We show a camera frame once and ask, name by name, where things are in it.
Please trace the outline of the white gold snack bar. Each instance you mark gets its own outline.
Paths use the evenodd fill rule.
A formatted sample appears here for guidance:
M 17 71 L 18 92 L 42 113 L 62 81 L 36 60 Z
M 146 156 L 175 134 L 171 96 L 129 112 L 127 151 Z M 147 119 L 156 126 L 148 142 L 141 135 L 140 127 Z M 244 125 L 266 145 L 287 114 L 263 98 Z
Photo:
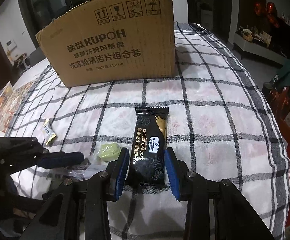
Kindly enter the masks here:
M 43 131 L 44 131 L 44 134 L 45 134 L 45 144 L 46 145 L 49 145 L 50 143 L 53 142 L 54 139 L 56 139 L 56 137 L 57 137 L 56 133 L 52 129 L 49 119 L 46 119 L 44 121 Z

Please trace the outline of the clear plastic wrapper packet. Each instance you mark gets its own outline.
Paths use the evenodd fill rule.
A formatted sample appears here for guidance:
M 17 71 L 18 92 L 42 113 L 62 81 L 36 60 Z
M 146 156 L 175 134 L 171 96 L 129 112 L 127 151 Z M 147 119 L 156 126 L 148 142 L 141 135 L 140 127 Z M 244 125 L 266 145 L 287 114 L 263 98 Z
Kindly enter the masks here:
M 101 161 L 98 156 L 86 157 L 79 165 L 69 166 L 67 168 L 68 175 L 76 180 L 88 180 L 93 175 L 106 169 L 107 163 Z

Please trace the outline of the light green sweet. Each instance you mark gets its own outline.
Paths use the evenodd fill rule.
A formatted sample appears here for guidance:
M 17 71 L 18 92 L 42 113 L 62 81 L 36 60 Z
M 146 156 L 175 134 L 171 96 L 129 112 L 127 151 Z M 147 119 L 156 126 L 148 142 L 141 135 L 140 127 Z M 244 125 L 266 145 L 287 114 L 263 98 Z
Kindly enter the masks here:
M 102 144 L 97 156 L 101 161 L 108 163 L 117 160 L 120 152 L 121 148 L 117 143 Z

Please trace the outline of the black cheese cracker packet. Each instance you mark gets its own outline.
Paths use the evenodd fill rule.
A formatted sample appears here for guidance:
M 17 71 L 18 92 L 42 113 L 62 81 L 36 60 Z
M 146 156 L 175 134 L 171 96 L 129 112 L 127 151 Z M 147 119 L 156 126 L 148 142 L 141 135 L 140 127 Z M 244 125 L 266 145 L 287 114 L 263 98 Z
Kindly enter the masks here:
M 137 107 L 131 159 L 126 183 L 129 186 L 163 186 L 167 137 L 167 107 Z

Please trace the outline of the patterned floral placemat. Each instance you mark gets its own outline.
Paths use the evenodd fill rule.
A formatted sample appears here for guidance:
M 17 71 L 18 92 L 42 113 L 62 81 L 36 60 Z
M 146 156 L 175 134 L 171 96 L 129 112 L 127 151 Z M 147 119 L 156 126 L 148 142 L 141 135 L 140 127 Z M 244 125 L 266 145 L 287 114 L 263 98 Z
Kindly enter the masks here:
M 20 104 L 27 96 L 34 81 L 30 81 L 23 86 L 15 89 L 11 95 L 8 96 L 3 107 L 0 107 L 0 131 L 6 133 L 8 126 L 13 118 L 13 115 L 18 110 Z

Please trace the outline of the clear plastic food container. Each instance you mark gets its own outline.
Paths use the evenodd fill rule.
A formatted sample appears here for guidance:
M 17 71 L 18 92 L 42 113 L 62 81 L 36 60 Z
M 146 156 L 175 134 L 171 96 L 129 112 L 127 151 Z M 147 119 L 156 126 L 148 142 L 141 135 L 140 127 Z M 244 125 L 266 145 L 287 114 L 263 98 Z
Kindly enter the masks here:
M 13 87 L 10 82 L 8 82 L 5 87 L 0 90 L 0 109 L 5 106 L 9 97 L 13 94 Z

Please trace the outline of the checkered white black tablecloth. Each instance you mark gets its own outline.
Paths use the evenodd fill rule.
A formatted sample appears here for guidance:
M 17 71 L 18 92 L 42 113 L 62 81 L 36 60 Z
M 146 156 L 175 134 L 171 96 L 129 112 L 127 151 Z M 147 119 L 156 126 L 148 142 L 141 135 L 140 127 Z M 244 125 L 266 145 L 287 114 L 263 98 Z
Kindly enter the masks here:
M 176 23 L 175 76 L 67 88 L 44 70 L 14 114 L 9 137 L 44 141 L 51 151 L 82 152 L 93 164 L 102 145 L 130 148 L 136 107 L 168 107 L 167 146 L 204 178 L 231 180 L 275 239 L 284 239 L 290 161 L 272 111 L 251 74 L 212 33 Z

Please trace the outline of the brown cardboard box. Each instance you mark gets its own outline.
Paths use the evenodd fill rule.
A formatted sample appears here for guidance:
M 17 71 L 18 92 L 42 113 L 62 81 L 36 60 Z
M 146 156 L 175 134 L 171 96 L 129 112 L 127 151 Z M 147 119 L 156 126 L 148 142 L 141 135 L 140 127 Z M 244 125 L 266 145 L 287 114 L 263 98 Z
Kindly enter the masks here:
M 67 87 L 175 72 L 172 0 L 89 0 L 36 39 Z

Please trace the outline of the white low tv cabinet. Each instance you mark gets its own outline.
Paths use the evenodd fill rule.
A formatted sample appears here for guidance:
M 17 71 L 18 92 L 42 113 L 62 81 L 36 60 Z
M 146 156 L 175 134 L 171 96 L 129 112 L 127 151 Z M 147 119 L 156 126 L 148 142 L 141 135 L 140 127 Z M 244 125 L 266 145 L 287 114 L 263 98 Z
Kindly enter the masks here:
M 288 60 L 286 57 L 272 50 L 245 40 L 237 33 L 234 34 L 233 49 L 240 53 L 242 60 L 252 59 L 255 61 L 261 61 L 277 68 L 283 66 Z

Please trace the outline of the red heart balloons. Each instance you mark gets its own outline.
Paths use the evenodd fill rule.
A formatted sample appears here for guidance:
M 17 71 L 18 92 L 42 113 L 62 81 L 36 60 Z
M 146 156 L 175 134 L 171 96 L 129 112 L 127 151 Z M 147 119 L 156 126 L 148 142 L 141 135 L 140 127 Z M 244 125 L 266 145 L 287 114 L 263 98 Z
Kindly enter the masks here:
M 256 13 L 257 16 L 262 18 L 262 20 L 267 25 L 270 24 L 276 28 L 279 27 L 278 12 L 273 2 L 268 2 L 266 5 L 262 2 L 255 2 L 254 12 Z

